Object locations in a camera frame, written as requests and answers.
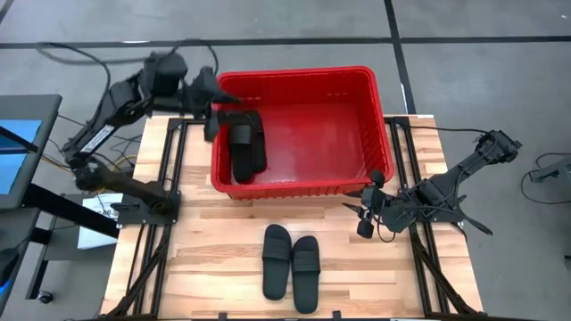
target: wooden table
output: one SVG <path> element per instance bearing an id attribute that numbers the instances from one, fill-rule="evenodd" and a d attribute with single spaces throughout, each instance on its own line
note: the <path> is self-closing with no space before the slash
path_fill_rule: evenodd
<path id="1" fill-rule="evenodd" d="M 146 122 L 135 178 L 157 178 L 167 122 L 167 117 Z M 410 122 L 435 126 L 433 117 L 411 116 Z M 412 134 L 422 176 L 446 171 L 438 132 L 412 129 Z M 404 136 L 399 135 L 408 180 L 414 183 Z M 175 137 L 171 161 L 176 142 Z M 399 186 L 395 173 L 383 190 L 396 193 Z M 220 312 L 227 312 L 228 317 L 331 317 L 334 310 L 341 310 L 343 317 L 422 316 L 409 233 L 397 235 L 392 243 L 382 243 L 376 235 L 371 240 L 359 237 L 356 215 L 341 205 L 359 200 L 345 196 L 230 200 L 211 185 L 211 146 L 203 141 L 200 126 L 189 129 L 179 189 L 183 202 L 170 239 L 160 317 L 216 318 Z M 312 315 L 295 311 L 291 277 L 283 300 L 266 300 L 261 292 L 262 240 L 270 223 L 283 225 L 293 242 L 303 235 L 319 240 L 319 307 Z M 469 305 L 481 309 L 464 236 L 450 224 L 433 227 L 442 271 Z M 102 313 L 115 307 L 125 294 L 138 231 L 138 226 L 130 226 L 120 232 Z M 382 229 L 382 235 L 392 234 Z M 428 271 L 426 275 L 433 310 L 438 311 L 434 280 Z M 149 311 L 153 281 L 151 276 L 144 312 Z"/>

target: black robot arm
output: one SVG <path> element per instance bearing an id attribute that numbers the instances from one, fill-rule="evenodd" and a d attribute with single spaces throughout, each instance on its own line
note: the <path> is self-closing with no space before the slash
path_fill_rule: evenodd
<path id="1" fill-rule="evenodd" d="M 110 87 L 93 118 L 62 148 L 79 189 L 125 193 L 143 201 L 156 214 L 176 206 L 162 182 L 142 183 L 125 177 L 109 170 L 93 154 L 117 129 L 152 111 L 190 113 L 195 119 L 204 119 L 204 139 L 212 141 L 219 125 L 231 120 L 231 113 L 213 111 L 211 104 L 239 101 L 220 89 L 211 67 L 202 67 L 190 85 L 184 80 L 186 73 L 187 66 L 179 54 L 152 53 L 138 73 Z"/>
<path id="2" fill-rule="evenodd" d="M 476 149 L 458 165 L 444 174 L 423 179 L 409 189 L 392 196 L 381 191 L 385 178 L 376 170 L 371 174 L 373 185 L 348 196 L 360 197 L 362 206 L 345 204 L 357 212 L 360 223 L 358 234 L 370 238 L 373 234 L 371 221 L 379 220 L 390 231 L 402 232 L 414 222 L 460 222 L 467 220 L 484 233 L 492 231 L 466 215 L 459 204 L 465 197 L 458 197 L 459 184 L 486 165 L 511 162 L 521 147 L 502 131 L 492 130 L 478 139 Z"/>

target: cable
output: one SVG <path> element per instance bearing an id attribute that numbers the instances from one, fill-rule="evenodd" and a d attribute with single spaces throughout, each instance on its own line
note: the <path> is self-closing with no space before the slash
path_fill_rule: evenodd
<path id="1" fill-rule="evenodd" d="M 143 136 L 143 135 L 137 135 L 137 136 L 133 136 L 133 137 L 131 137 L 131 138 L 126 138 L 126 139 L 123 140 L 123 142 L 119 142 L 119 143 L 116 143 L 115 145 L 111 146 L 110 150 L 111 150 L 111 151 L 114 151 L 114 152 L 121 152 L 121 151 L 117 150 L 116 148 L 119 147 L 119 145 L 121 145 L 121 144 L 127 143 L 127 146 L 123 149 L 123 153 L 125 153 L 125 151 L 128 149 L 128 147 L 130 146 L 130 144 L 132 144 L 132 143 L 141 143 L 141 141 L 137 141 L 136 139 L 137 139 L 137 138 L 140 138 L 140 137 L 142 137 L 142 136 Z"/>
<path id="2" fill-rule="evenodd" d="M 58 145 L 54 140 L 52 140 L 51 138 L 47 138 L 47 141 L 54 144 L 55 148 L 57 148 L 57 151 L 60 152 L 60 155 L 65 159 L 65 155 L 62 152 L 62 149 L 60 148 L 60 145 Z"/>
<path id="3" fill-rule="evenodd" d="M 67 59 L 67 58 L 62 58 L 62 57 L 58 57 L 56 55 L 53 55 L 53 54 L 46 51 L 46 49 L 48 49 L 49 46 L 55 46 L 53 44 L 54 43 L 37 43 L 36 51 L 39 54 L 45 56 L 45 58 L 52 60 L 54 62 L 69 64 L 69 65 L 76 65 L 76 66 L 90 66 L 90 65 L 98 64 L 97 62 L 94 62 L 93 59 L 91 59 L 91 60 L 74 60 L 74 59 Z M 144 62 L 145 59 L 146 59 L 146 57 L 134 57 L 134 58 L 125 58 L 125 59 L 107 59 L 107 60 L 102 59 L 102 60 L 100 60 L 100 62 L 103 62 L 103 63 L 108 64 L 108 65 L 113 65 L 113 64 L 128 64 L 128 63 Z"/>
<path id="4" fill-rule="evenodd" d="M 66 169 L 64 166 L 62 166 L 62 165 L 56 163 L 56 162 L 53 161 L 53 160 L 48 159 L 46 156 L 42 156 L 42 161 L 45 161 L 45 162 L 47 162 L 47 163 L 50 164 L 50 165 L 54 165 L 56 168 L 61 169 L 61 170 L 65 171 L 65 172 L 71 174 L 71 171 L 70 171 L 69 169 Z"/>
<path id="5" fill-rule="evenodd" d="M 65 44 L 60 44 L 60 43 L 52 43 L 52 42 L 37 43 L 37 49 L 41 49 L 42 47 L 46 47 L 46 46 L 52 46 L 52 47 L 56 47 L 56 48 L 71 50 L 74 53 L 86 56 L 87 58 L 91 59 L 94 63 L 99 64 L 101 67 L 103 67 L 103 69 L 105 71 L 105 76 L 106 76 L 105 88 L 103 90 L 103 94 L 101 95 L 101 98 L 99 99 L 99 103 L 97 104 L 97 108 L 95 109 L 95 115 L 93 118 L 96 119 L 99 116 L 99 113 L 101 112 L 101 108 L 103 106 L 103 100 L 105 99 L 105 96 L 109 92 L 109 87 L 111 86 L 111 72 L 109 71 L 109 67 L 107 66 L 107 64 L 105 62 L 102 62 L 99 58 L 93 56 L 91 53 L 86 53 L 83 50 L 80 50 L 80 49 L 75 48 L 75 47 L 70 46 L 70 45 L 65 45 Z"/>
<path id="6" fill-rule="evenodd" d="M 52 232 L 52 231 L 60 230 L 60 229 L 64 229 L 64 228 L 70 228 L 70 227 L 74 227 L 74 226 L 77 226 L 77 224 L 72 224 L 72 225 L 70 225 L 70 226 L 61 226 L 61 227 L 51 228 L 51 229 L 48 230 L 48 232 Z M 29 236 L 24 237 L 24 239 L 21 240 L 21 241 L 18 243 L 18 245 L 14 246 L 13 249 L 17 249 L 20 245 L 22 245 L 24 242 L 26 242 L 26 240 L 28 240 L 30 237 L 32 237 L 32 235 L 29 235 Z"/>
<path id="7" fill-rule="evenodd" d="M 103 158 L 104 160 L 106 160 L 108 163 L 112 164 L 114 168 L 116 168 L 119 172 L 121 172 L 121 168 L 117 165 L 115 165 L 115 162 L 110 160 L 109 157 L 99 153 L 99 152 L 94 152 L 94 155 L 99 156 L 101 158 Z"/>
<path id="8" fill-rule="evenodd" d="M 218 60 L 218 56 L 216 55 L 216 52 L 214 51 L 214 49 L 212 48 L 212 46 L 210 44 L 208 44 L 206 41 L 201 40 L 199 38 L 186 38 L 186 39 L 179 40 L 170 49 L 169 53 L 167 53 L 162 59 L 164 59 L 164 58 L 168 57 L 169 55 L 175 53 L 187 41 L 198 41 L 199 43 L 203 44 L 204 46 L 206 46 L 208 48 L 208 50 L 212 54 L 212 58 L 214 59 L 214 74 L 215 75 L 218 74 L 219 60 Z M 68 64 L 68 65 L 75 65 L 75 66 L 90 66 L 90 65 L 101 64 L 101 63 L 107 64 L 107 65 L 139 63 L 139 62 L 145 62 L 145 60 L 148 58 L 148 57 L 133 57 L 133 58 L 124 58 L 124 59 L 106 59 L 106 60 L 98 59 L 98 62 L 97 62 L 94 59 L 91 59 L 91 57 L 86 55 L 86 57 L 90 58 L 90 60 L 75 60 L 75 59 L 67 59 L 67 58 L 58 57 L 56 55 L 53 55 L 53 54 L 47 52 L 46 49 L 50 46 L 75 51 L 75 50 L 71 49 L 72 48 L 71 46 L 65 45 L 65 44 L 60 44 L 60 43 L 37 43 L 36 51 L 39 54 L 45 56 L 45 58 L 52 60 L 54 62 L 64 63 L 64 64 Z"/>
<path id="9" fill-rule="evenodd" d="M 544 205 L 559 205 L 559 204 L 571 203 L 571 200 L 569 200 L 569 201 L 558 201 L 558 202 L 539 201 L 539 200 L 535 200 L 535 199 L 533 199 L 533 198 L 527 196 L 527 194 L 526 194 L 525 191 L 524 191 L 525 177 L 528 177 L 528 176 L 529 176 L 529 181 L 531 182 L 531 181 L 532 181 L 531 174 L 534 173 L 534 172 L 537 172 L 537 171 L 539 171 L 539 169 L 530 170 L 530 171 L 528 171 L 527 173 L 525 173 L 523 177 L 521 177 L 521 183 L 520 183 L 519 187 L 520 187 L 520 189 L 521 189 L 521 194 L 524 195 L 524 197 L 525 197 L 527 200 L 529 200 L 529 201 L 531 201 L 531 202 L 536 202 L 536 203 L 539 203 L 539 204 L 544 204 Z"/>
<path id="10" fill-rule="evenodd" d="M 127 142 L 127 145 L 125 146 L 125 148 L 123 148 L 123 151 L 119 151 L 119 150 L 117 150 L 116 148 L 117 148 L 120 144 L 124 144 L 125 142 L 120 142 L 120 143 L 118 143 L 118 144 L 115 144 L 112 148 L 110 148 L 110 151 L 114 151 L 114 152 L 120 153 L 121 156 L 123 156 L 123 159 L 124 159 L 124 160 L 126 159 L 126 160 L 128 161 L 128 163 L 131 165 L 131 167 L 134 168 L 134 167 L 135 167 L 135 164 L 133 164 L 132 162 L 130 162 L 130 161 L 128 160 L 130 156 L 125 155 L 125 152 L 127 152 L 127 149 L 128 149 L 128 147 L 131 145 L 131 143 L 134 142 L 134 139 L 139 138 L 140 136 L 142 136 L 142 135 L 134 136 L 133 138 L 131 138 L 131 139 L 129 139 L 129 140 L 126 140 L 125 142 Z"/>
<path id="11" fill-rule="evenodd" d="M 545 156 L 551 156 L 551 155 L 565 156 L 565 155 L 571 155 L 571 152 L 546 152 L 544 154 L 541 154 L 537 156 L 537 158 L 535 159 L 535 165 L 537 165 L 537 168 L 542 169 L 542 166 L 539 164 L 540 159 L 542 159 Z"/>
<path id="12" fill-rule="evenodd" d="M 86 126 L 85 124 L 82 124 L 82 123 L 78 122 L 77 120 L 71 119 L 71 118 L 69 118 L 69 117 L 65 117 L 65 116 L 60 115 L 60 114 L 57 114 L 57 117 L 59 117 L 59 118 L 61 118 L 61 119 L 68 120 L 68 121 L 70 121 L 70 122 L 72 122 L 72 123 L 74 123 L 74 124 L 80 125 L 81 127 L 85 127 L 85 126 Z"/>
<path id="13" fill-rule="evenodd" d="M 135 245 L 135 254 L 133 254 L 133 262 L 131 263 L 131 270 L 128 273 L 127 290 L 131 287 L 131 281 L 133 280 L 133 273 L 135 272 L 135 263 L 137 262 L 137 255 L 139 254 L 139 246 L 141 245 L 141 237 L 143 236 L 143 231 L 145 230 L 145 225 L 141 225 L 139 229 L 139 235 L 137 237 L 137 243 Z"/>
<path id="14" fill-rule="evenodd" d="M 136 159 L 137 159 L 136 155 L 129 155 L 129 156 L 123 155 L 123 157 L 120 160 L 115 161 L 115 165 L 119 166 L 120 164 L 123 163 L 123 161 L 127 161 L 131 165 L 131 167 L 135 167 L 135 164 L 133 164 L 130 160 L 136 160 Z"/>
<path id="15" fill-rule="evenodd" d="M 474 132 L 474 133 L 480 133 L 480 134 L 484 134 L 484 135 L 488 134 L 488 132 L 485 130 L 475 129 L 475 128 L 438 128 L 438 127 L 428 127 L 428 126 L 405 125 L 405 124 L 401 124 L 398 121 L 395 121 L 394 123 L 397 125 L 406 127 L 406 128 L 436 129 L 436 130 L 451 131 L 451 132 Z"/>
<path id="16" fill-rule="evenodd" d="M 56 165 L 57 167 L 62 167 L 62 168 L 65 168 L 65 169 L 70 169 L 69 166 L 67 166 L 67 165 L 65 165 L 65 164 L 63 164 L 63 163 L 61 163 L 61 162 L 58 161 L 54 156 L 51 156 L 51 155 L 49 155 L 49 154 L 46 154 L 46 153 L 42 154 L 42 158 L 43 158 L 44 160 L 47 160 L 47 161 L 49 161 L 49 162 L 52 162 L 52 163 L 53 163 L 54 165 Z"/>
<path id="17" fill-rule="evenodd" d="M 385 202 L 381 203 L 381 210 L 378 212 L 378 218 L 375 218 L 375 214 L 373 214 L 373 219 L 377 222 L 377 235 L 378 238 L 381 239 L 381 241 L 383 241 L 384 243 L 390 243 L 392 241 L 394 241 L 394 238 L 396 237 L 396 233 L 393 232 L 393 237 L 390 240 L 386 240 L 383 238 L 383 236 L 381 236 L 381 231 L 380 231 L 380 227 L 381 225 L 384 226 L 385 224 L 381 223 L 381 217 L 383 216 L 383 212 L 385 211 Z"/>
<path id="18" fill-rule="evenodd" d="M 95 193 L 95 196 L 97 196 L 97 200 L 99 200 L 99 204 L 101 205 L 101 214 L 103 214 L 106 218 L 112 218 L 111 213 L 105 209 L 105 205 L 103 204 L 103 201 L 101 201 L 99 193 Z"/>
<path id="19" fill-rule="evenodd" d="M 206 46 L 206 48 L 208 48 L 208 50 L 212 54 L 212 58 L 214 59 L 214 75 L 217 75 L 218 69 L 219 69 L 218 55 L 216 54 L 216 52 L 214 51 L 214 48 L 212 48 L 212 46 L 210 44 L 208 44 L 206 41 L 199 39 L 199 38 L 186 38 L 186 39 L 179 40 L 172 48 L 170 48 L 169 53 L 167 53 L 167 55 L 165 55 L 161 60 L 159 60 L 158 63 L 162 62 L 162 60 L 167 58 L 169 55 L 175 53 L 187 41 L 198 41 L 199 43 Z"/>

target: black slide sandal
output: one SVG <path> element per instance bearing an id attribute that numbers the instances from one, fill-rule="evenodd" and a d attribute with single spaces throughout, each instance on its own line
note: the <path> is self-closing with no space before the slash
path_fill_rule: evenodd
<path id="1" fill-rule="evenodd" d="M 281 300 L 286 295 L 292 239 L 282 226 L 272 224 L 264 235 L 262 291 L 268 300 Z"/>
<path id="2" fill-rule="evenodd" d="M 252 125 L 234 124 L 228 133 L 232 172 L 236 182 L 247 183 L 253 176 Z"/>
<path id="3" fill-rule="evenodd" d="M 253 124 L 253 171 L 260 173 L 266 170 L 268 161 L 266 159 L 266 137 L 264 135 L 264 126 L 261 116 L 257 111 L 246 111 L 245 116 Z"/>
<path id="4" fill-rule="evenodd" d="M 319 300 L 319 245 L 313 236 L 304 236 L 294 245 L 292 278 L 294 303 L 300 313 L 311 313 Z"/>

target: red plastic basket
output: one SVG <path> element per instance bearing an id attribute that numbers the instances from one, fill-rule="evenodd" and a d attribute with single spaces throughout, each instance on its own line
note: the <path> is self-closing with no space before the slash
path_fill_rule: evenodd
<path id="1" fill-rule="evenodd" d="M 211 181 L 232 199 L 348 193 L 394 173 L 375 74 L 367 67 L 226 72 L 220 86 L 260 113 L 268 167 L 250 184 L 232 176 L 228 128 L 212 146 Z"/>

